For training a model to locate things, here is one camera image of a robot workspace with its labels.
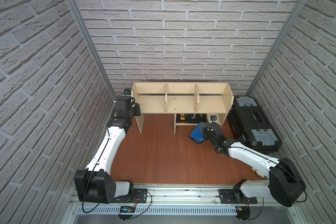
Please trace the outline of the blue and grey cloth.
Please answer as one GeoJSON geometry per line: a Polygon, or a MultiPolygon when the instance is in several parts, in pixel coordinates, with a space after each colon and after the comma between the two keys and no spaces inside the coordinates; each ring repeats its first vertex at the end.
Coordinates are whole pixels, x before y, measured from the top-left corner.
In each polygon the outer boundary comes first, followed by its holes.
{"type": "Polygon", "coordinates": [[[206,139],[203,137],[203,130],[207,127],[207,122],[200,122],[198,125],[193,129],[189,138],[193,140],[196,144],[202,144],[206,139]]]}

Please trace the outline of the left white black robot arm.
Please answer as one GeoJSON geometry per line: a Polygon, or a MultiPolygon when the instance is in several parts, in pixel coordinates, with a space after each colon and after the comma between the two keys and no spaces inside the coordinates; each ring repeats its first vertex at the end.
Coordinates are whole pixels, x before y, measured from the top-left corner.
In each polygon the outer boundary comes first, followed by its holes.
{"type": "Polygon", "coordinates": [[[129,94],[117,97],[115,112],[105,124],[104,139],[93,159],[85,169],[74,175],[78,198],[81,202],[109,204],[115,198],[133,193],[131,181],[114,181],[111,167],[120,144],[132,125],[132,119],[140,116],[140,106],[129,94]]]}

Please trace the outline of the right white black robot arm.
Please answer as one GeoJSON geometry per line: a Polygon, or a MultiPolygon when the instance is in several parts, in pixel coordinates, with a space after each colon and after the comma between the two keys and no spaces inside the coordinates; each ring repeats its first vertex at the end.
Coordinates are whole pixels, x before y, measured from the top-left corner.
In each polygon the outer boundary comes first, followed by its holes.
{"type": "Polygon", "coordinates": [[[209,140],[218,154],[244,162],[264,178],[262,181],[243,179],[238,182],[233,187],[236,202],[252,197],[273,198],[279,204],[291,207],[305,193],[306,184],[290,159],[270,157],[226,138],[221,126],[215,122],[204,122],[201,131],[203,139],[209,140]]]}

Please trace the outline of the light wooden bookshelf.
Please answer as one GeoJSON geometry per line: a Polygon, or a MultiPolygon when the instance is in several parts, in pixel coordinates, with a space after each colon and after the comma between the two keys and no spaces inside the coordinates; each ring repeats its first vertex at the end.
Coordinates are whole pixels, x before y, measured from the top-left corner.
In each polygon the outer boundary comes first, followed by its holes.
{"type": "Polygon", "coordinates": [[[135,82],[132,89],[141,116],[136,123],[143,132],[145,114],[206,114],[223,125],[233,105],[234,95],[228,83],[135,82]]]}

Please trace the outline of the black yellow book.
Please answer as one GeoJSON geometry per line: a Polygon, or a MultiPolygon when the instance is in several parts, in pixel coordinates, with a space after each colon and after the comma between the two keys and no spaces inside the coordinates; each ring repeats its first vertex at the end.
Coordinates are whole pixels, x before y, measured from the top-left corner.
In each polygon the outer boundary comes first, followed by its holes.
{"type": "Polygon", "coordinates": [[[206,122],[206,114],[190,114],[181,113],[176,115],[176,124],[199,124],[200,122],[206,122]]]}

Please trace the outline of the black toolbox grey latches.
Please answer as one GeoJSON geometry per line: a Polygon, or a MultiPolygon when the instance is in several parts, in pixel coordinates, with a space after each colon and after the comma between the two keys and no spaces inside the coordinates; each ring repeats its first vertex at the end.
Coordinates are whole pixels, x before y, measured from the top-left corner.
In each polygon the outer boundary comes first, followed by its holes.
{"type": "Polygon", "coordinates": [[[282,140],[256,99],[235,98],[227,120],[234,139],[243,145],[265,155],[279,151],[282,140]]]}

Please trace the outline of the white pvc pipe fitting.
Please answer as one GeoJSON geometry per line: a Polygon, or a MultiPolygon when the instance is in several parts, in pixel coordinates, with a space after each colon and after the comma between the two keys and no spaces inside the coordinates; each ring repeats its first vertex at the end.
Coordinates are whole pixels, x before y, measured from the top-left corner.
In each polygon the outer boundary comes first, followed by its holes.
{"type": "Polygon", "coordinates": [[[262,173],[262,172],[260,172],[259,170],[257,170],[256,168],[251,168],[251,171],[253,172],[253,173],[255,173],[256,175],[258,175],[259,177],[261,177],[261,178],[264,178],[265,177],[265,174],[264,173],[262,173]]]}

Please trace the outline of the right black controller board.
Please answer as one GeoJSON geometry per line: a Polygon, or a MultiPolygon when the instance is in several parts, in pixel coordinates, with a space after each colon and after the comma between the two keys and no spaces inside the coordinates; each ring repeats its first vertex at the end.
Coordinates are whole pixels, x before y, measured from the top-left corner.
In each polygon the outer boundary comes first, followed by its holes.
{"type": "Polygon", "coordinates": [[[236,208],[236,218],[240,221],[248,221],[251,215],[251,210],[249,207],[235,207],[236,208]]]}

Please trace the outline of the black controller board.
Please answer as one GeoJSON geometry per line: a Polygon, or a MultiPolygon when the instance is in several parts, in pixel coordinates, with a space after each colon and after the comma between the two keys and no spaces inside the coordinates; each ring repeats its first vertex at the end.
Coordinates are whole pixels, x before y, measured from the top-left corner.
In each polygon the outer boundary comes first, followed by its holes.
{"type": "Polygon", "coordinates": [[[135,214],[136,208],[132,206],[121,206],[118,217],[121,221],[129,220],[135,214]]]}
{"type": "Polygon", "coordinates": [[[236,218],[240,221],[248,221],[251,215],[251,210],[249,207],[235,207],[236,208],[236,218]]]}

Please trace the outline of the left black controller board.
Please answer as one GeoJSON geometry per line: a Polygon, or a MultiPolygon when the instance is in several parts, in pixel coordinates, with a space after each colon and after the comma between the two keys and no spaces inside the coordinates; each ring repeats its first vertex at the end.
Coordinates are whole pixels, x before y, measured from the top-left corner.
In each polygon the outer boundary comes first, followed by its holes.
{"type": "Polygon", "coordinates": [[[118,217],[121,221],[129,220],[135,214],[136,208],[132,206],[121,206],[118,217]]]}

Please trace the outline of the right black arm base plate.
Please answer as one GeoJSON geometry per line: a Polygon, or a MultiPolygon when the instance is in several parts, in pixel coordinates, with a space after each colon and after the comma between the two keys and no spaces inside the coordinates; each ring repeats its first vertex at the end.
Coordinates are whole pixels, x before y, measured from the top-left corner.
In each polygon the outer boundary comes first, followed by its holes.
{"type": "Polygon", "coordinates": [[[239,190],[234,189],[219,189],[219,198],[221,204],[257,204],[257,198],[247,198],[239,190]]]}

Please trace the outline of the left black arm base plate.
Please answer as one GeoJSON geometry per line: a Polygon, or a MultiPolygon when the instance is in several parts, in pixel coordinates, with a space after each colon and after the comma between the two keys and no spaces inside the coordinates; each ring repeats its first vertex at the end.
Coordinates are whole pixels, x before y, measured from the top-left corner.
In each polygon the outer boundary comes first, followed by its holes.
{"type": "Polygon", "coordinates": [[[134,189],[126,196],[120,196],[113,199],[112,203],[130,203],[143,204],[147,202],[147,189],[134,189]]]}

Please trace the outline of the left aluminium corner post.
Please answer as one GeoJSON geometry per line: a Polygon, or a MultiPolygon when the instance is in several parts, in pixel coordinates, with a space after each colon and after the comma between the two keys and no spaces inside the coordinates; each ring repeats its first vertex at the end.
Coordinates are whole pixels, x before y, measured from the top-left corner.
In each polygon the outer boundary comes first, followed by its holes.
{"type": "Polygon", "coordinates": [[[87,48],[88,48],[88,50],[89,50],[89,52],[90,52],[90,54],[93,58],[93,61],[94,61],[95,65],[97,66],[99,74],[102,77],[103,82],[104,82],[111,98],[113,99],[113,101],[115,101],[116,100],[116,95],[115,95],[114,90],[113,90],[113,88],[110,84],[110,81],[109,81],[108,77],[107,77],[107,74],[106,74],[105,69],[104,69],[103,64],[102,64],[102,61],[101,61],[101,59],[98,55],[98,52],[97,52],[97,50],[94,46],[93,40],[92,40],[92,38],[89,34],[89,30],[88,30],[88,28],[85,24],[85,21],[84,21],[82,15],[80,13],[78,5],[77,5],[76,1],[74,1],[74,0],[67,0],[66,2],[68,4],[68,7],[70,9],[70,12],[71,12],[75,22],[77,24],[77,27],[80,30],[81,35],[82,35],[82,37],[83,37],[83,39],[84,39],[84,41],[87,45],[87,48]]]}

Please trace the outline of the aluminium corner post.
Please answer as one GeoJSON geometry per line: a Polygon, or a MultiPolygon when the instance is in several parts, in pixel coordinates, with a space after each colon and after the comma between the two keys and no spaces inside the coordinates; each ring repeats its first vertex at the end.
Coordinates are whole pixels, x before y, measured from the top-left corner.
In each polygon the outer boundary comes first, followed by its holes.
{"type": "Polygon", "coordinates": [[[279,50],[280,46],[282,45],[283,41],[286,39],[290,29],[295,24],[296,20],[298,19],[299,15],[301,14],[303,8],[307,4],[308,0],[298,0],[290,13],[289,17],[287,18],[287,21],[284,23],[280,33],[278,34],[276,40],[274,41],[270,51],[268,52],[267,57],[264,59],[261,67],[258,70],[258,73],[256,74],[254,80],[252,81],[251,85],[249,86],[245,96],[249,96],[252,91],[254,90],[255,86],[257,85],[257,82],[260,80],[262,75],[264,74],[264,71],[270,64],[270,61],[273,59],[277,51],[279,50]]]}
{"type": "Polygon", "coordinates": [[[115,101],[116,100],[116,95],[115,95],[114,90],[113,90],[113,88],[110,84],[110,81],[109,81],[108,77],[107,77],[107,74],[106,74],[105,69],[104,69],[103,64],[102,64],[102,61],[101,61],[101,59],[98,55],[98,52],[97,52],[97,50],[94,46],[93,40],[92,40],[92,38],[89,34],[89,30],[88,30],[88,28],[85,24],[85,21],[84,21],[82,15],[80,13],[78,5],[77,5],[76,1],[74,1],[74,0],[67,0],[66,2],[68,4],[68,7],[70,9],[70,12],[71,12],[75,22],[77,24],[77,27],[80,30],[81,35],[82,35],[82,37],[83,37],[83,39],[84,39],[84,41],[87,45],[87,48],[88,48],[88,50],[89,50],[89,52],[90,52],[90,54],[93,58],[93,61],[94,61],[95,65],[97,66],[99,74],[102,77],[103,82],[104,82],[111,98],[113,99],[113,101],[115,101]]]}

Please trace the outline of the right aluminium corner post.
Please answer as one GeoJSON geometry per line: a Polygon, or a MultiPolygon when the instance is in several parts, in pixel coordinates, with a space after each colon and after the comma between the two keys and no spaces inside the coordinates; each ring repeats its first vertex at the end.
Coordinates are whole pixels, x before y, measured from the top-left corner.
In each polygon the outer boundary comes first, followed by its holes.
{"type": "Polygon", "coordinates": [[[249,96],[252,91],[254,90],[255,86],[257,85],[257,82],[260,80],[262,75],[264,74],[264,71],[270,64],[270,61],[273,59],[277,51],[279,50],[280,46],[282,45],[283,41],[286,39],[290,29],[295,24],[296,20],[298,19],[299,15],[301,14],[303,8],[307,4],[308,0],[298,0],[290,13],[289,17],[287,18],[287,21],[284,23],[280,33],[278,34],[276,40],[274,41],[270,51],[268,52],[267,57],[264,59],[261,67],[258,70],[258,73],[256,74],[254,80],[252,81],[251,85],[249,86],[245,96],[249,96]]]}

